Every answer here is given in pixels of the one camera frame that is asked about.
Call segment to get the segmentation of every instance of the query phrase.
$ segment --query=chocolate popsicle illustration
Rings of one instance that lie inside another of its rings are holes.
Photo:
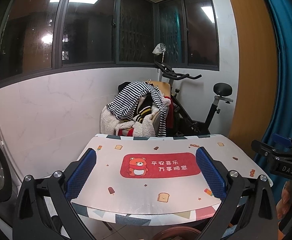
[[[108,188],[108,191],[109,191],[110,194],[114,194],[114,193],[115,193],[115,191],[113,190],[112,187],[109,187],[109,188]]]

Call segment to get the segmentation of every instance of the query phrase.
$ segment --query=exercise bike seat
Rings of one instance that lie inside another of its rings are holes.
[[[233,89],[226,83],[217,83],[214,85],[214,93],[221,97],[228,97],[233,93]]]

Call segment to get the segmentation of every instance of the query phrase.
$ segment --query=bread slice illustration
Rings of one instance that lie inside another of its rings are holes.
[[[169,194],[168,193],[159,193],[157,201],[168,202]]]

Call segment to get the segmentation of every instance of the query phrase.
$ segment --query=floor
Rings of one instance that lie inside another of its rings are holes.
[[[52,204],[51,198],[45,197],[47,208],[51,216],[57,215]],[[97,240],[151,240],[157,233],[169,228],[170,226],[130,226],[108,223],[113,230],[109,230],[102,221],[79,215],[87,229],[93,234]],[[64,227],[61,234],[68,237]]]

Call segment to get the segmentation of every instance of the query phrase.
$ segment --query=black and white striped shirt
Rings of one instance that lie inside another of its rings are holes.
[[[162,95],[158,87],[153,87],[140,81],[131,82],[116,96],[113,102],[106,105],[107,109],[118,120],[127,119],[132,121],[139,98],[147,93],[151,94],[153,101],[160,110],[158,137],[166,137],[166,108],[163,105]]]

